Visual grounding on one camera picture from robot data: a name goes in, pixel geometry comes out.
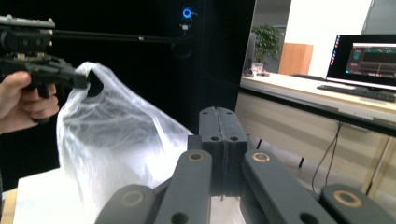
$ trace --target keyboard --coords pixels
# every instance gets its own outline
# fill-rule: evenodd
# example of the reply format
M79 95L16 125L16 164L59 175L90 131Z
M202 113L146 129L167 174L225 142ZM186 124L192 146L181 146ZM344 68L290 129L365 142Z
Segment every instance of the keyboard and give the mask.
M383 92L383 91L369 91L364 88L356 88L356 89L346 89L342 87L334 87L328 85L321 85L317 87L318 90L324 91L336 91L350 95L356 95L361 97L367 97L371 99L387 101L387 102L395 102L395 96L393 93L390 92Z

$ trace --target wooden cabinet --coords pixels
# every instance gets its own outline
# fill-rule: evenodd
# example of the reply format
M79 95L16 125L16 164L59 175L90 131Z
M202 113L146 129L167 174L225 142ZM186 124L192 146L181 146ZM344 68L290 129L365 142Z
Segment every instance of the wooden cabinet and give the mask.
M279 74L308 74L313 45L285 43L280 58Z

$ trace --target table surface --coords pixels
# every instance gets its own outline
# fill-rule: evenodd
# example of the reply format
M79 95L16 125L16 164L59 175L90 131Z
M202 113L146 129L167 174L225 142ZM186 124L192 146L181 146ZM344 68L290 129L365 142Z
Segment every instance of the table surface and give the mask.
M242 77L241 79L242 88L276 93L309 103L333 107L339 112L361 118L380 119L396 123L396 103L318 90L317 86L323 84L352 88L344 84L280 74L270 74L269 77Z
M17 189L12 189L7 193L0 224L12 224L14 222L17 192Z

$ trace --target white wall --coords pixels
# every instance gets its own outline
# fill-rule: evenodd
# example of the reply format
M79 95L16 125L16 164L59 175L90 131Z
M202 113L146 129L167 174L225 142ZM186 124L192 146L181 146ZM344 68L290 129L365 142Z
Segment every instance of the white wall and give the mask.
M314 45L309 75L326 77L337 35L360 35L372 0L292 0L285 42Z

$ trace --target black rod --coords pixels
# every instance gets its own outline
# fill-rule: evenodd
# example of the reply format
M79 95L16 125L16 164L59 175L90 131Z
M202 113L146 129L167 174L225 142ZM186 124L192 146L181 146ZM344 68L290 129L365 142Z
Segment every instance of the black rod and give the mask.
M164 44L189 44L192 38L187 37L167 37L149 35L121 35L105 34L80 31L61 31L53 30L52 37L58 39L80 39L80 40L105 40L105 41L124 41L142 43L164 43Z

